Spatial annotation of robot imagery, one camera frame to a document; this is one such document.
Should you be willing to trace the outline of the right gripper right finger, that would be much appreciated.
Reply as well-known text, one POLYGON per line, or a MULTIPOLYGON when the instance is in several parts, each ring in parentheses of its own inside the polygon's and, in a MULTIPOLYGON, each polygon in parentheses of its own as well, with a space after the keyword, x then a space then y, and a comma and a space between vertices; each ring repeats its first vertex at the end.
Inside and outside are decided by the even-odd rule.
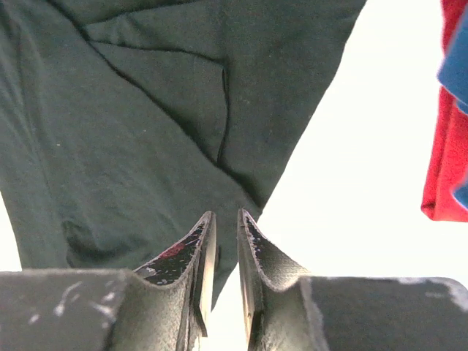
POLYGON ((467 289, 449 278, 314 276, 238 212, 249 350, 465 351, 467 289))

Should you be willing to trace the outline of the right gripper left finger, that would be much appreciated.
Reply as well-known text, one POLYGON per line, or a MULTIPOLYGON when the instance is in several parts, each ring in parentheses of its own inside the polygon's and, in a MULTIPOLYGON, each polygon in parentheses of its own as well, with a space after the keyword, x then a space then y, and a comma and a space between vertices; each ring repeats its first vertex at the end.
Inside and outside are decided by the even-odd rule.
POLYGON ((3 350, 192 350, 206 336, 216 256, 207 212, 134 271, 1 274, 3 350))

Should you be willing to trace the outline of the black t-shirt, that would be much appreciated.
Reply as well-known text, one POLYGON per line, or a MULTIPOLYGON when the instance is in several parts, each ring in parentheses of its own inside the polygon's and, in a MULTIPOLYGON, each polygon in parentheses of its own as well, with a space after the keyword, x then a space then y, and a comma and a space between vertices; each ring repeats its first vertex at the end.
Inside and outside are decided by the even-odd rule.
POLYGON ((3 1, 1 194, 23 268, 136 268, 216 214, 214 295, 363 1, 3 1))

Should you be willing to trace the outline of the folded red t-shirt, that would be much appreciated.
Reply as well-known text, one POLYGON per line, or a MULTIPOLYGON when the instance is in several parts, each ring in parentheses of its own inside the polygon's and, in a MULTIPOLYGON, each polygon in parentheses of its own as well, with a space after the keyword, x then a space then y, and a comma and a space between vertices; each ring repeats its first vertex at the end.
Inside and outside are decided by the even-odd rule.
POLYGON ((467 222, 467 206, 456 197, 467 181, 467 114, 442 69, 437 80, 437 122, 420 209, 432 221, 467 222))

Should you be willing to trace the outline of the folded dark blue printed t-shirt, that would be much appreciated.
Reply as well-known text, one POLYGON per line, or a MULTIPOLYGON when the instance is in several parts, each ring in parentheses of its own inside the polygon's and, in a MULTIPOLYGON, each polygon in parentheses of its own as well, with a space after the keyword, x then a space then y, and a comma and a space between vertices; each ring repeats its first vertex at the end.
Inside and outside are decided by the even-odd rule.
POLYGON ((453 96, 456 107, 467 115, 467 5, 456 22, 438 80, 453 96))

